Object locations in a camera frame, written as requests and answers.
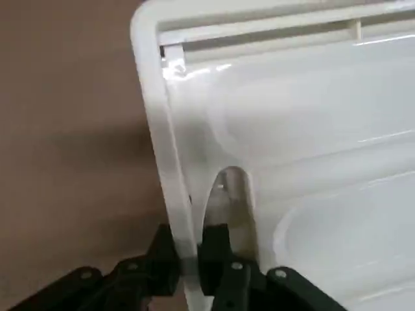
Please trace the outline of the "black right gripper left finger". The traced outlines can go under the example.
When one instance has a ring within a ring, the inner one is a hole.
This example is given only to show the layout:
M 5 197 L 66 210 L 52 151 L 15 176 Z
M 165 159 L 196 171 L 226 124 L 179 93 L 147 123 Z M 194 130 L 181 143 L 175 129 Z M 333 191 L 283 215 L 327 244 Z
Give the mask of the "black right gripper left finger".
M 144 255 L 121 260 L 107 274 L 91 266 L 79 267 L 12 309 L 148 310 L 153 297 L 174 295 L 180 266 L 171 229 L 161 224 Z

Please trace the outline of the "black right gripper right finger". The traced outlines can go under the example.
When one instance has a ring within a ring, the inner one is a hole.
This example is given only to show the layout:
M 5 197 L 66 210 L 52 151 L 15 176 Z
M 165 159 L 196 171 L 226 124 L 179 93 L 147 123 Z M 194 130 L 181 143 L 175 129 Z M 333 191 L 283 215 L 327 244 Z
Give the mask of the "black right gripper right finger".
M 292 268 L 262 273 L 256 261 L 231 249 L 226 224 L 204 228 L 198 246 L 201 289 L 212 310 L 344 310 L 331 296 Z

